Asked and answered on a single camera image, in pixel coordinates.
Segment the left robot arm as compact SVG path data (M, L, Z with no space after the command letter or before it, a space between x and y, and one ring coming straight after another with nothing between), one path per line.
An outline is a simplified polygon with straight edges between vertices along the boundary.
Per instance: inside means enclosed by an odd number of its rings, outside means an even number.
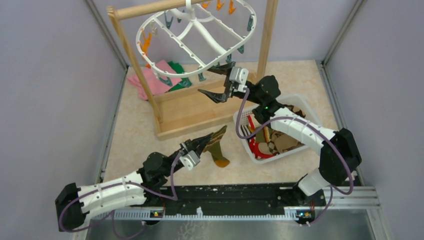
M161 199L177 201L175 172L197 166L212 139L212 133L188 139L171 155L152 152L141 168L107 182L86 186L67 184L54 201L59 231L84 231L92 217L123 207L144 204L154 207Z

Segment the olive striped sock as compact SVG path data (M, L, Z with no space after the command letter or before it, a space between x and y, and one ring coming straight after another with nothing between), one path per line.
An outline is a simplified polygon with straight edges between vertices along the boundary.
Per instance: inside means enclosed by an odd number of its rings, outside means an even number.
M211 140L206 145L203 153L209 152L213 162L220 168L225 168L230 164L230 161L224 157L221 149L221 140L227 131L227 126L224 125L218 131L211 134Z

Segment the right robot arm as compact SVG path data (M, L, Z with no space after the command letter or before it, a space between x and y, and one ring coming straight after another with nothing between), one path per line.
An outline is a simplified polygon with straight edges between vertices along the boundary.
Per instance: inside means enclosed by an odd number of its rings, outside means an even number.
M248 80L248 70L236 66L235 62L213 66L209 72L224 75L224 92L200 90L215 103L225 103L229 98L242 100L239 110L246 102L257 104L252 110L254 118L261 124L259 129L269 127L284 133L313 149L319 155L319 166L302 177L295 185L293 200L299 206L307 206L314 194L325 187L337 189L345 180L349 189L338 190L350 195L354 190L352 173L361 164L362 158L353 133L346 129L329 129L304 119L277 98L281 95L279 83L274 75L266 75L258 82Z

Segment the white oval clip hanger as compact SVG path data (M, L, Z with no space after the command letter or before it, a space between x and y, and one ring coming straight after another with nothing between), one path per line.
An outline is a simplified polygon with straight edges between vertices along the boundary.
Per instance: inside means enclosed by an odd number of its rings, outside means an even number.
M136 51L146 67L168 86L170 78L205 78L212 66L230 63L245 53L257 28L257 14L245 0L186 1L182 7L157 11L141 24L136 34ZM161 70L161 60L179 63L184 73Z

